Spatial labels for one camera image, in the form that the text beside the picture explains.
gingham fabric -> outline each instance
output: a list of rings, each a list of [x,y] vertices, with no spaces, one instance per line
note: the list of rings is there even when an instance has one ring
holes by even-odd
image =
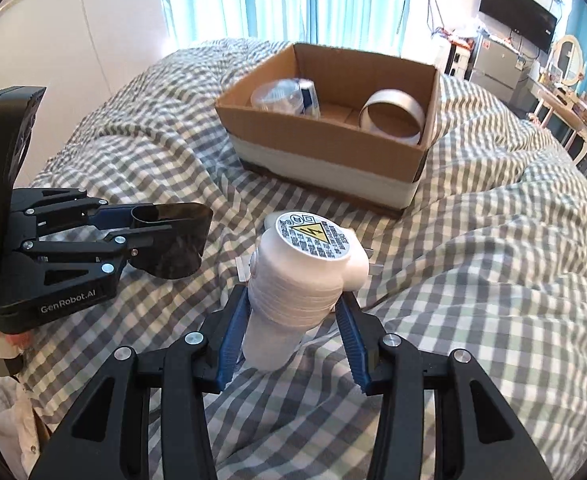
[[[119,345],[143,352],[198,329],[238,282],[235,258],[253,251],[264,216],[293,208],[353,228],[384,264],[360,304],[420,349],[472,352],[555,478],[569,478],[587,457],[586,179],[551,134],[452,78],[442,80],[437,140],[400,221],[245,171],[214,99],[283,46],[224,40],[172,54],[85,118],[34,181],[84,187],[112,203],[196,201],[214,210],[194,276],[168,282],[128,267],[115,300],[36,331],[22,375],[36,410],[55,426]],[[159,401],[156,392],[155,479]],[[366,477],[381,398],[353,383],[333,315],[285,368],[263,374],[242,364],[205,403],[221,479]],[[426,403],[429,478],[429,394]]]

television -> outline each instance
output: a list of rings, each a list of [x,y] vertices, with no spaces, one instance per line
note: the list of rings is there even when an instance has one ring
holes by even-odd
[[[480,0],[480,12],[549,53],[558,20],[534,0]]]

cardboard box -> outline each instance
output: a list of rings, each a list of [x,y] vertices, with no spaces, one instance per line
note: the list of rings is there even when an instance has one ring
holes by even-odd
[[[315,83],[319,120],[251,107],[251,94],[258,86],[295,77]],[[367,99],[386,88],[410,94],[423,108],[427,120],[416,145],[401,139],[416,130],[400,116],[392,121],[393,134],[358,127]],[[216,110],[245,167],[397,216],[416,192],[433,142],[438,102],[439,76],[433,66],[297,43],[237,81],[218,98]],[[383,107],[382,115],[391,113],[384,107],[395,108],[377,106]]]

round sticker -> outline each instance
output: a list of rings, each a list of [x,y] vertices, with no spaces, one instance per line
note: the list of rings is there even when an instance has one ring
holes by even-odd
[[[302,253],[326,260],[337,260],[349,253],[349,241],[331,220],[313,213],[285,213],[275,222],[276,231]]]

metal screw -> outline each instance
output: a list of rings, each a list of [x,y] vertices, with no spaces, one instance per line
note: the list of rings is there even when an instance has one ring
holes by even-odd
[[[400,346],[402,338],[398,334],[385,334],[382,342],[387,346]]]
[[[199,345],[204,341],[204,335],[200,332],[189,332],[184,336],[184,341],[189,345]]]
[[[131,357],[131,349],[128,346],[121,346],[115,352],[113,352],[113,357],[118,359],[118,361],[126,361],[129,357]]]
[[[459,363],[468,363],[469,361],[471,361],[471,354],[469,352],[467,352],[466,350],[462,350],[461,348],[458,348],[453,353],[453,358],[456,361],[458,361]]]

